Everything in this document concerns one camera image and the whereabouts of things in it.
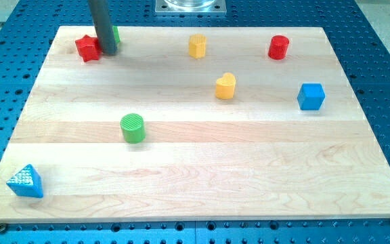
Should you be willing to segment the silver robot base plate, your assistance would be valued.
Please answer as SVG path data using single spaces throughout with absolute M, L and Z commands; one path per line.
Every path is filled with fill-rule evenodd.
M 227 7 L 226 0 L 156 0 L 154 11 L 159 16 L 224 16 Z

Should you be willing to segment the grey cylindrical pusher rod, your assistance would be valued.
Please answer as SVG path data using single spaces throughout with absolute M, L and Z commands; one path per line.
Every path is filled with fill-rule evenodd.
M 103 53 L 113 56 L 117 52 L 113 25 L 107 0 L 87 0 L 96 35 Z

